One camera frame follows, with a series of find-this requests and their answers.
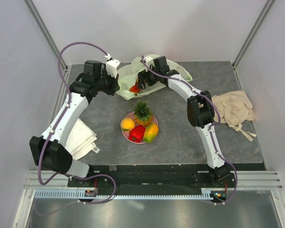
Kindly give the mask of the fake red orange mango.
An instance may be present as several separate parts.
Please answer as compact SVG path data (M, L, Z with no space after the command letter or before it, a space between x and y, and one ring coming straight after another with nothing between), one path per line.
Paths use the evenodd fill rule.
M138 87L138 83L135 83L135 85L133 85L130 89L129 89L130 92L132 93L139 93L140 92L140 88Z

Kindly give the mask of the green avocado print plastic bag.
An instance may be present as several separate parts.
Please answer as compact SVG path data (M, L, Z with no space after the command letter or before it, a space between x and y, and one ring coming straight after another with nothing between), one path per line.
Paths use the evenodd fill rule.
M147 65L151 70L164 75L165 72L162 71L161 73L160 70L155 69L153 60L147 61ZM193 80L191 74L183 66L169 59L166 59L166 63L170 71L177 71L183 80L187 82ZM142 63L141 57L137 57L130 64L122 66L118 69L118 74L118 85L120 89L116 94L125 100L147 96L166 87L166 85L163 84L166 79L158 77L147 70Z

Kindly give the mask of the fake pineapple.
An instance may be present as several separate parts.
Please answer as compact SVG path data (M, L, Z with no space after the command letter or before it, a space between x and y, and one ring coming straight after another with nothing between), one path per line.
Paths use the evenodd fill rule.
M138 100L134 107L134 121L141 126L148 126L153 119L153 113L145 101Z

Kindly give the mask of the fake yellow pear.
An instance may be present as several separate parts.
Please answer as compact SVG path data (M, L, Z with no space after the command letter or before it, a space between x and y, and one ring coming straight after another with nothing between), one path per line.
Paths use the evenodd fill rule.
M120 127L122 131L129 132L135 127L135 121L130 117L126 117L121 121Z

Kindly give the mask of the fake red bell pepper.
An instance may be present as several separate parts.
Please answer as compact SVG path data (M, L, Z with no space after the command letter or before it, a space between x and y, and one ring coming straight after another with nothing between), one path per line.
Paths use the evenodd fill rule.
M130 131L128 139L134 143L140 143L143 139L144 132L145 127L138 125Z

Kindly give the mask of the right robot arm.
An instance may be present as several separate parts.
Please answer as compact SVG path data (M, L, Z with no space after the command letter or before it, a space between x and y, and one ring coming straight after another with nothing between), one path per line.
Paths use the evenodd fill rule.
M236 171L232 163L228 162L220 149L215 133L214 117L219 115L217 107L211 100L209 91L201 91L190 85L175 69L170 69L166 57L152 58L141 56L141 63L145 69L138 73L138 87L145 89L157 82L174 90L187 102L187 119L198 131L207 157L209 169L208 181L213 187L219 187L225 181L237 184L237 174L231 174L227 165Z

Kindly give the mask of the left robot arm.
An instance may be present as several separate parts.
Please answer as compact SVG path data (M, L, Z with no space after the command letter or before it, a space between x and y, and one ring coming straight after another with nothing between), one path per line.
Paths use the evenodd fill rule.
M68 86L70 94L50 126L40 137L29 141L34 163L38 169L76 176L85 187L93 185L92 166L77 161L65 148L68 137L81 113L98 92L114 95L119 90L117 68L120 61L110 59L106 63L88 60L83 73Z

